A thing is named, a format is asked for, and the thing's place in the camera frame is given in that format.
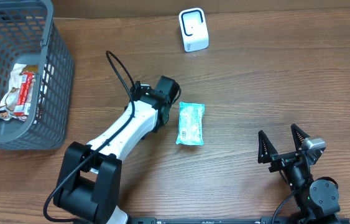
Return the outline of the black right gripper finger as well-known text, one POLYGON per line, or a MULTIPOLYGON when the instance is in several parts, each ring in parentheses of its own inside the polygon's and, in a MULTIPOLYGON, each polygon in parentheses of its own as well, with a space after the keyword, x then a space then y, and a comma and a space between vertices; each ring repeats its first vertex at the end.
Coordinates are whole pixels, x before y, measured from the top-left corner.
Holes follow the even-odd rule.
POLYGON ((291 131, 293 136, 293 141, 295 144, 295 149, 299 151, 302 148, 303 141, 310 137, 307 133, 305 133, 302 129, 300 129, 296 124, 291 125, 291 131))
POLYGON ((268 139, 263 130, 258 132, 259 137, 259 150, 258 150, 258 163, 265 164, 272 162, 276 156, 278 156, 277 150, 268 139))

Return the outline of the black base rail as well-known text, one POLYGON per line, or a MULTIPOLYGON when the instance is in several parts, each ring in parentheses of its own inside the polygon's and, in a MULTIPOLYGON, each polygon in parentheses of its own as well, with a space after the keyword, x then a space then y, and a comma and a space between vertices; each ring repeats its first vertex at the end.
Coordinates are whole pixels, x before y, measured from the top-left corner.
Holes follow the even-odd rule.
MULTIPOLYGON (((277 217, 276 224, 292 223, 288 217, 277 217)), ((272 223, 272 217, 261 217, 255 219, 157 219, 154 217, 133 217, 131 224, 269 224, 272 223)), ((341 224, 350 224, 350 219, 341 218, 341 224)))

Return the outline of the grey plastic mesh basket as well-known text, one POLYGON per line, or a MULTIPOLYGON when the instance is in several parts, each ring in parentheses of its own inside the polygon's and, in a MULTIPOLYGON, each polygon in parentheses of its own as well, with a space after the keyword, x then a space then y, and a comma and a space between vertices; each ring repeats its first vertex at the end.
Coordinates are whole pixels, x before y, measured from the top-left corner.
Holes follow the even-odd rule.
POLYGON ((16 65, 36 65, 26 121, 0 119, 0 149, 56 149, 65 139, 74 61, 51 1, 0 1, 0 103, 16 65))

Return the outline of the teal orange snack packet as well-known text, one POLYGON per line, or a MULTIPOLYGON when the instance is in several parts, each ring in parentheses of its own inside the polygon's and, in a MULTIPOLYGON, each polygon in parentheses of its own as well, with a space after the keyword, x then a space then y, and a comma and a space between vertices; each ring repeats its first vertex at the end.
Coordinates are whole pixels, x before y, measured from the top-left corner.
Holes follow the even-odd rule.
POLYGON ((204 145, 202 132, 204 113, 204 104, 180 102, 176 144, 187 146, 204 145))

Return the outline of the red white snack bar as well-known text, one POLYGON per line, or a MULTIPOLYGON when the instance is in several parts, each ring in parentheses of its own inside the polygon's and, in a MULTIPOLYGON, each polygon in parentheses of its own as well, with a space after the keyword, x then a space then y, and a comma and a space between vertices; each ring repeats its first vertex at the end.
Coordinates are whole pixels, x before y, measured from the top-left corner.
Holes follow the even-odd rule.
POLYGON ((30 108, 30 99, 29 96, 31 84, 33 84, 34 72, 22 72, 21 87, 19 92, 19 97, 17 104, 14 108, 14 116, 28 116, 30 108))

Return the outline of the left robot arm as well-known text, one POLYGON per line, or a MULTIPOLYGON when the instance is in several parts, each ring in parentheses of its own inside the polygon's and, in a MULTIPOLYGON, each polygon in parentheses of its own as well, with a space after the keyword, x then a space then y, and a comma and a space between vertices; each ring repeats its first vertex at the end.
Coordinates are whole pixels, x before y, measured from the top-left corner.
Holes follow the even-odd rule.
POLYGON ((72 223, 131 222, 118 206, 122 163, 141 139, 167 123, 180 92, 165 76, 155 88, 136 82, 127 108, 104 133, 67 147, 53 204, 74 215, 72 223))

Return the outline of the white barcode scanner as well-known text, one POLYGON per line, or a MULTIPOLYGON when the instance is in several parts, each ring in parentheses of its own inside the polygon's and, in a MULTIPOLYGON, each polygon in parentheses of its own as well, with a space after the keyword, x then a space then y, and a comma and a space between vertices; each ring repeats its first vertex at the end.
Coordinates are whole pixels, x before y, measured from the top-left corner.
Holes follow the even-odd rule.
POLYGON ((203 50, 209 46, 208 26, 201 8, 181 11, 178 20, 185 52, 203 50))

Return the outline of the white brown snack wrapper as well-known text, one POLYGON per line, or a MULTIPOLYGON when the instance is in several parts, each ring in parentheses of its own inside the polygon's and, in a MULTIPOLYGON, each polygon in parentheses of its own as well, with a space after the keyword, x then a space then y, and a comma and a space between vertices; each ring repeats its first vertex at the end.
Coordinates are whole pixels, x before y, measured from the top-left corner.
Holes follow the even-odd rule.
POLYGON ((14 116, 13 112, 19 97, 21 80, 22 80, 22 72, 34 72, 33 84, 31 84, 31 88, 29 92, 29 96, 32 97, 32 91, 34 88, 34 83, 36 81, 35 76, 36 76, 36 72, 38 71, 38 68, 39 68, 38 65, 25 65, 25 64, 19 64, 19 63, 14 65, 11 71, 11 77, 9 79, 8 91, 0 101, 0 119, 5 121, 9 121, 11 119, 17 119, 19 121, 27 120, 29 115, 17 117, 17 116, 14 116))

